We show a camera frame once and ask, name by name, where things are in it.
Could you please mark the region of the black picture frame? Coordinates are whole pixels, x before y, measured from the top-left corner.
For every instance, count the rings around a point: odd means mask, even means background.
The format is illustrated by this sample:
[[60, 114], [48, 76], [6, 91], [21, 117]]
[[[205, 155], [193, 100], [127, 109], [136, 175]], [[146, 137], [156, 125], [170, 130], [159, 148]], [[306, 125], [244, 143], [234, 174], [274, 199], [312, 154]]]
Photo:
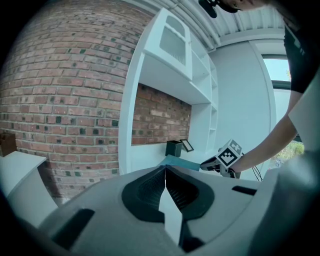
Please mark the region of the black picture frame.
[[184, 150], [186, 152], [192, 152], [194, 151], [194, 148], [192, 147], [192, 145], [190, 144], [190, 142], [187, 139], [181, 139], [180, 142], [182, 143]]

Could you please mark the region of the black framed window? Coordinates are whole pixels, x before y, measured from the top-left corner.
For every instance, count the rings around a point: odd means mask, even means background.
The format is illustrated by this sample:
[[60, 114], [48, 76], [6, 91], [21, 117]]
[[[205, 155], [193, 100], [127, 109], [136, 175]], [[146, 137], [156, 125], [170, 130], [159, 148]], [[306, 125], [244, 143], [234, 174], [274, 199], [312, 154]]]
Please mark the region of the black framed window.
[[[263, 60], [272, 82], [275, 98], [276, 121], [279, 122], [285, 115], [290, 101], [291, 74], [289, 63], [287, 59], [265, 57]], [[279, 168], [287, 160], [303, 154], [304, 151], [304, 144], [301, 142], [300, 137], [297, 136], [282, 151], [271, 158], [269, 169]]]

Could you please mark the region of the person's right forearm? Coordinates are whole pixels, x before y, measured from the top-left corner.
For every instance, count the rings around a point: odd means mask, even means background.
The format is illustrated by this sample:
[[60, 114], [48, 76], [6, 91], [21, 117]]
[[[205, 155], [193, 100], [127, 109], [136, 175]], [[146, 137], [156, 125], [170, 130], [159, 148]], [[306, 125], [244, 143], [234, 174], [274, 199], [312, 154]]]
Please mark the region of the person's right forearm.
[[269, 160], [283, 150], [297, 134], [287, 112], [271, 133], [258, 146], [243, 155], [231, 169], [240, 173]]

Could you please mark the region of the white desk with hutch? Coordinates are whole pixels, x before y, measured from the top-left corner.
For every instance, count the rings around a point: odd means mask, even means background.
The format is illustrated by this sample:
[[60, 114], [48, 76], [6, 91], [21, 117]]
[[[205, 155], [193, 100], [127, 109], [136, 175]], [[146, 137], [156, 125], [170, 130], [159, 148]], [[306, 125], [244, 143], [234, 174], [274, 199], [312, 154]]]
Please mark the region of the white desk with hutch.
[[[160, 48], [168, 16], [185, 29], [185, 65]], [[126, 76], [118, 132], [122, 175], [156, 166], [165, 157], [165, 143], [132, 145], [139, 84], [191, 105], [188, 140], [194, 151], [182, 158], [192, 162], [210, 158], [231, 139], [248, 152], [276, 124], [272, 82], [255, 44], [236, 43], [209, 55], [189, 27], [162, 8], [144, 29]]]

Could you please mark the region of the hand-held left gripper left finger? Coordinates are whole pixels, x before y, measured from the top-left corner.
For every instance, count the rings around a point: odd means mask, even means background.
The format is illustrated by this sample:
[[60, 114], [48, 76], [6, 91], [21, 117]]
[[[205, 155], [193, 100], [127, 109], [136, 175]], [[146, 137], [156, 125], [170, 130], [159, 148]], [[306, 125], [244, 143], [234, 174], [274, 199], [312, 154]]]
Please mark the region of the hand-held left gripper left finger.
[[70, 256], [179, 256], [159, 211], [165, 168], [135, 171], [90, 186], [40, 225]]

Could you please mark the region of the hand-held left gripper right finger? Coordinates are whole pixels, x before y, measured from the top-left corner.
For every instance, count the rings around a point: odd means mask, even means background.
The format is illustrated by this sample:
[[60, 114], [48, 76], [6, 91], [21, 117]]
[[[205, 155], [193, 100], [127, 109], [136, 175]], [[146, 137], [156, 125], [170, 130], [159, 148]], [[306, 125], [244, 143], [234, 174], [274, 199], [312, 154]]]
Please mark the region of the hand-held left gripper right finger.
[[221, 235], [248, 207], [260, 183], [166, 165], [165, 188], [178, 210], [178, 245], [190, 253]]

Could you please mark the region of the black square pen holder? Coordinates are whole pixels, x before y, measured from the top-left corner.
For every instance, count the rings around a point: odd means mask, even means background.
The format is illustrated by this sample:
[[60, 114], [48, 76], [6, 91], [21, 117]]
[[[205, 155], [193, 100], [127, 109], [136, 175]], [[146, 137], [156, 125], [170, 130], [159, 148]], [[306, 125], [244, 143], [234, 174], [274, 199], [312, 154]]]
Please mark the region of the black square pen holder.
[[183, 143], [177, 140], [169, 140], [166, 142], [165, 156], [171, 155], [179, 158], [181, 156]]

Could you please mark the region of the thin soft-cover book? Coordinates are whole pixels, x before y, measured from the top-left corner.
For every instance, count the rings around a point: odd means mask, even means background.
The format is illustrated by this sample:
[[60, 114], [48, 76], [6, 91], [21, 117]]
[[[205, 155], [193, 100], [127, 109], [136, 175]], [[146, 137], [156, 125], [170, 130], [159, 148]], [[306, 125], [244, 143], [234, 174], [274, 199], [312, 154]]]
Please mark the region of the thin soft-cover book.
[[180, 157], [176, 157], [173, 155], [167, 155], [159, 164], [158, 166], [177, 166], [189, 170], [199, 171], [200, 170], [200, 164], [191, 162], [185, 159], [182, 159]]

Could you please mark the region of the ribbed glass cabinet door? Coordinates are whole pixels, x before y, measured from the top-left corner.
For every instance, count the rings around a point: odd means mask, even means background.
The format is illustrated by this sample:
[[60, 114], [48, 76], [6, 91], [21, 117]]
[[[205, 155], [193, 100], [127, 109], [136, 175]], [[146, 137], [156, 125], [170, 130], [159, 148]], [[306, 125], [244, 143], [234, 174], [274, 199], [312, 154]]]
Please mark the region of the ribbed glass cabinet door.
[[185, 29], [176, 18], [166, 18], [159, 46], [181, 64], [186, 65]]

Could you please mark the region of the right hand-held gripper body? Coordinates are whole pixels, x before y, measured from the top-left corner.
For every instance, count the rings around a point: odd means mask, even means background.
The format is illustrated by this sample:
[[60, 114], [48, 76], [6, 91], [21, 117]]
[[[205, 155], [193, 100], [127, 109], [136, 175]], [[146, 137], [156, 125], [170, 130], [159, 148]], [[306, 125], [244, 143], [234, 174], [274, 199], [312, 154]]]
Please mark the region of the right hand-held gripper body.
[[241, 174], [231, 169], [231, 166], [243, 155], [243, 148], [234, 139], [230, 139], [215, 156], [220, 166], [220, 174], [223, 177], [239, 179]]

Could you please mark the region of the white side table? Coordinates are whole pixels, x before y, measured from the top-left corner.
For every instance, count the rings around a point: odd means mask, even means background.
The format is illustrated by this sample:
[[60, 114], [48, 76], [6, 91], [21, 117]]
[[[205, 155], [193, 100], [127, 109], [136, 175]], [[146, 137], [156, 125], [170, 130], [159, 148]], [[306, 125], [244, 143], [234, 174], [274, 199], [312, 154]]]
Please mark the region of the white side table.
[[0, 156], [0, 188], [14, 214], [39, 228], [58, 206], [48, 192], [38, 167], [46, 161], [37, 156], [14, 151]]

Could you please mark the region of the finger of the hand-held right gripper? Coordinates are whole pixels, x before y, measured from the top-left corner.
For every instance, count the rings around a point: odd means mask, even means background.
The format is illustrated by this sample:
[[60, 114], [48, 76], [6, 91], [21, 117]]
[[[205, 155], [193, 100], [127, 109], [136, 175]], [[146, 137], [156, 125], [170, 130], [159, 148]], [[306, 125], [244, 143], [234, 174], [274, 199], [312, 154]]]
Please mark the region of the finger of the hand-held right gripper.
[[220, 172], [221, 171], [221, 164], [219, 160], [214, 156], [210, 159], [204, 161], [200, 164], [200, 169], [203, 171], [215, 171]]

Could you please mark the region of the person's black shirt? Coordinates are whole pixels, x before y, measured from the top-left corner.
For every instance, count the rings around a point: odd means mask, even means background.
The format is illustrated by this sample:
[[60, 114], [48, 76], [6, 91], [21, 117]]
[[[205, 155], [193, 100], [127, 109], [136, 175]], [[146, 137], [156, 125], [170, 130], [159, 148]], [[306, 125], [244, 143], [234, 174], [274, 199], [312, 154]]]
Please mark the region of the person's black shirt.
[[291, 74], [291, 90], [303, 94], [320, 66], [320, 55], [308, 38], [308, 30], [284, 17], [284, 47]]

